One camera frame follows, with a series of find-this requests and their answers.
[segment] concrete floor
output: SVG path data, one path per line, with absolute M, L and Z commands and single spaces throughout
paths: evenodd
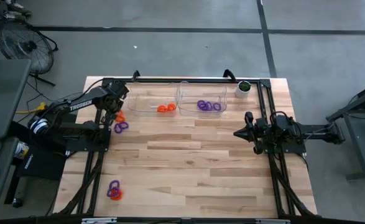
M 365 0 L 263 0 L 270 29 L 365 30 Z M 30 22 L 53 26 L 260 28 L 255 0 L 20 0 L 34 12 Z M 57 99 L 83 88 L 87 75 L 270 77 L 260 34 L 142 32 L 45 32 L 58 42 L 55 63 L 43 77 L 57 84 L 39 89 Z M 365 35 L 270 35 L 277 76 L 287 78 L 297 121 L 325 124 L 325 117 L 365 88 Z M 26 87 L 20 110 L 35 96 Z M 39 98 L 31 103 L 38 105 Z M 310 178 L 318 213 L 365 222 L 365 180 L 349 134 L 334 146 L 308 141 Z M 44 215 L 56 183 L 28 180 L 25 206 L 0 208 L 0 218 Z M 45 200 L 39 200 L 42 192 Z

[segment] clear plastic bin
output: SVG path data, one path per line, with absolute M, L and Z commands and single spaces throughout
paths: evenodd
M 198 101 L 219 103 L 219 111 L 203 111 L 198 107 Z M 181 82 L 178 86 L 178 108 L 181 115 L 198 116 L 200 118 L 219 118 L 226 110 L 226 85 L 223 84 L 196 84 Z
M 128 108 L 137 116 L 173 117 L 177 109 L 168 112 L 157 112 L 160 105 L 173 103 L 177 106 L 176 83 L 132 83 L 128 84 Z

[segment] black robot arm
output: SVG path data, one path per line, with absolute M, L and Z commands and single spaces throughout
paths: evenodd
M 123 106 L 128 92 L 125 82 L 111 80 L 106 85 L 89 88 L 74 99 L 54 102 L 45 110 L 36 112 L 28 122 L 28 128 L 36 140 L 51 139 L 68 151 L 105 151 L 110 138 L 108 127 Z M 105 110 L 101 124 L 94 121 L 83 124 L 63 122 L 66 114 L 90 105 Z
M 292 149 L 286 152 L 304 152 L 303 144 L 308 139 L 320 139 L 334 144 L 345 141 L 341 128 L 336 123 L 304 125 L 295 122 L 282 111 L 271 114 L 270 124 L 266 118 L 258 118 L 253 124 L 254 117 L 251 112 L 246 112 L 244 120 L 246 127 L 234 132 L 233 135 L 254 142 L 256 154 L 261 154 L 263 151 L 274 152 L 277 147 Z

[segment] green plant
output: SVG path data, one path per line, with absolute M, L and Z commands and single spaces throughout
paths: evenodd
M 249 91 L 251 89 L 251 84 L 247 81 L 239 83 L 239 89 L 241 91 Z

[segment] wooden table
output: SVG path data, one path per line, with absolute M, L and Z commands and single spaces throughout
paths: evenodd
M 85 88 L 100 78 L 87 77 Z M 271 84 L 276 110 L 294 116 L 286 79 L 273 78 Z M 112 132 L 95 216 L 277 217 L 267 156 L 255 155 L 253 144 L 232 135 L 244 127 L 246 111 L 252 111 L 255 118 L 261 116 L 257 90 L 253 85 L 249 97 L 239 99 L 234 95 L 235 87 L 227 84 L 228 108 L 217 119 L 179 113 L 173 118 L 138 117 L 125 103 L 123 111 L 130 128 L 122 134 Z M 94 106 L 80 110 L 77 123 L 94 120 L 95 113 Z M 63 209 L 79 189 L 86 157 L 87 153 L 79 152 L 67 160 L 54 212 Z M 285 160 L 292 188 L 316 213 L 305 163 L 295 154 L 286 154 Z M 121 182 L 124 195 L 120 201 L 106 196 L 112 180 Z M 280 192 L 287 211 L 285 192 Z

